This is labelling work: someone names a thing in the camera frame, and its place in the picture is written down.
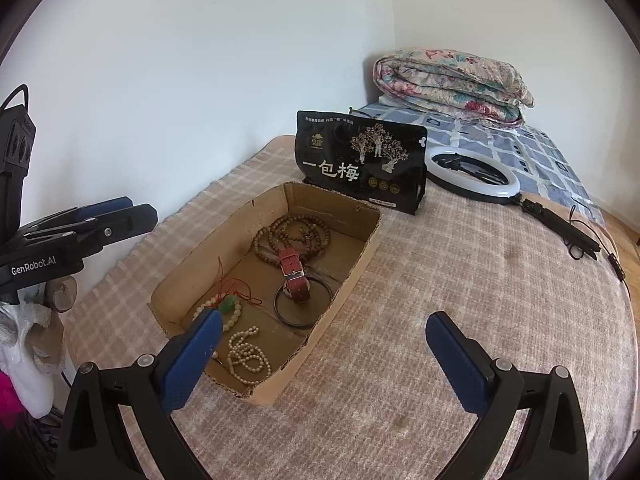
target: dark metal bangle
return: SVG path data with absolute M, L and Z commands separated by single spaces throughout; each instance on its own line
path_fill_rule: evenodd
M 318 278 L 313 278 L 311 276 L 307 276 L 306 278 L 310 282 L 320 283 L 320 285 L 324 286 L 324 290 L 326 290 L 329 293 L 329 304 L 331 304 L 331 300 L 334 298 L 334 294 L 333 294 L 329 284 L 327 282 L 324 282 L 323 280 L 319 280 Z M 292 328 L 311 328 L 313 325 L 315 325 L 316 322 L 318 322 L 318 319 L 320 319 L 320 318 L 316 319 L 315 321 L 312 321 L 311 323 L 292 323 L 292 322 L 287 321 L 286 319 L 284 319 L 282 317 L 282 314 L 278 310 L 278 297 L 279 297 L 280 293 L 283 291 L 283 289 L 284 289 L 284 283 L 282 285 L 280 285 L 278 290 L 276 290 L 276 293 L 275 293 L 275 295 L 273 297 L 273 309 L 274 309 L 274 311 L 276 313 L 276 316 L 278 316 L 278 319 L 281 322 L 283 322 L 285 325 L 290 326 Z

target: white wall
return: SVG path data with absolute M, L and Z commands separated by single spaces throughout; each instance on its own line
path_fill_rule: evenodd
M 640 56 L 603 0 L 393 0 L 396 46 L 513 64 L 593 199 L 640 230 Z
M 121 195 L 163 218 L 297 110 L 364 105 L 393 47 L 391 0 L 45 0 L 0 66 L 38 129 L 22 221 Z M 89 258 L 81 294 L 131 246 Z

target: bolt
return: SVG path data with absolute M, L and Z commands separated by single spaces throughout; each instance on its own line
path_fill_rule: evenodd
M 569 376 L 569 370 L 567 370 L 563 366 L 557 366 L 556 367 L 556 375 L 558 377 L 562 377 L 563 379 L 566 379 Z
M 511 361 L 505 359 L 504 357 L 496 359 L 495 366 L 498 368 L 498 370 L 502 370 L 503 372 L 508 372 L 509 370 L 511 370 L 511 367 L 513 367 Z
M 142 354 L 136 362 L 138 363 L 138 366 L 151 366 L 154 362 L 154 357 L 151 354 Z
M 82 363 L 82 364 L 80 365 L 80 367 L 78 368 L 78 371 L 79 371 L 81 374 L 87 374 L 87 373 L 89 373 L 89 372 L 90 372 L 91 370 L 93 370 L 93 369 L 94 369 L 94 364 L 93 364 L 91 361 L 87 361 L 87 362 Z

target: folded blanket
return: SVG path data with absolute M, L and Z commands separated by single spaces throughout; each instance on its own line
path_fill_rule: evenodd
M 533 96 L 510 64 L 456 50 L 403 48 L 379 59 L 373 79 L 381 104 L 440 112 L 488 126 L 524 122 Z

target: blue gripper pad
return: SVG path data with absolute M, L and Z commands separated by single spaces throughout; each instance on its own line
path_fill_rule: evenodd
M 205 311 L 207 310 L 210 312 L 182 347 L 162 379 L 161 403 L 167 415 L 173 410 L 180 410 L 187 403 L 213 351 L 222 339 L 222 316 L 213 308 L 206 308 Z
M 133 207 L 133 202 L 128 196 L 121 196 L 120 198 L 113 198 L 111 200 L 105 200 L 104 202 L 98 202 L 97 204 L 79 207 L 74 214 L 74 219 L 76 222 L 82 222 L 88 218 L 119 211 L 127 207 Z
M 446 316 L 443 312 L 429 316 L 425 327 L 427 344 L 465 411 L 482 416 L 488 407 L 486 380 L 447 327 L 442 315 Z M 458 336 L 464 338 L 460 330 Z

